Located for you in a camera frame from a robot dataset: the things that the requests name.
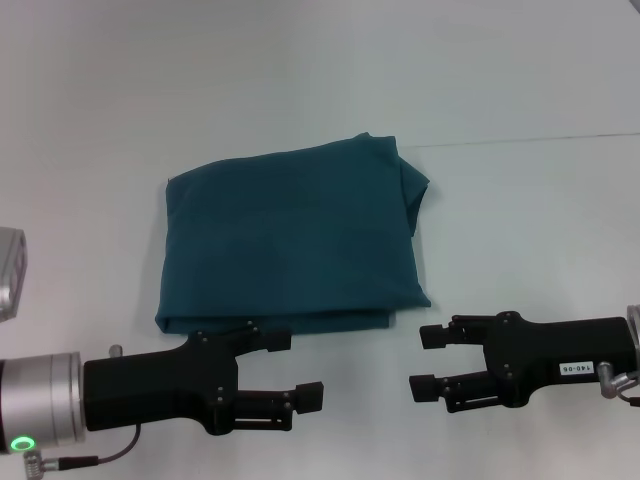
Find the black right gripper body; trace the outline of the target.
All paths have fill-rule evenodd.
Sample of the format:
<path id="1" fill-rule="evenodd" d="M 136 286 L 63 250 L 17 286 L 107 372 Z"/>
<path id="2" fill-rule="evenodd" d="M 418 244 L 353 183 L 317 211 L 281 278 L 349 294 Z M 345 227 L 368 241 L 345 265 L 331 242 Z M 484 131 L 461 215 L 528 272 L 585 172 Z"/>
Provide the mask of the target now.
<path id="1" fill-rule="evenodd" d="M 547 386 L 597 383 L 603 362 L 627 373 L 629 326 L 622 317 L 534 323 L 507 312 L 489 329 L 483 352 L 500 403 L 519 408 Z"/>

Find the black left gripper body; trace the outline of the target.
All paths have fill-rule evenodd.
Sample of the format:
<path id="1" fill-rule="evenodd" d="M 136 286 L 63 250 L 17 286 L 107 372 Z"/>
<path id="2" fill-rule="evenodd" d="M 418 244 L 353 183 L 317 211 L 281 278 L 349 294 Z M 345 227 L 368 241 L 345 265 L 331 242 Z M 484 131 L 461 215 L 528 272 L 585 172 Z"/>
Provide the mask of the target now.
<path id="1" fill-rule="evenodd" d="M 88 361 L 83 402 L 88 430 L 187 418 L 210 435 L 235 426 L 237 338 L 194 333 L 172 350 Z"/>

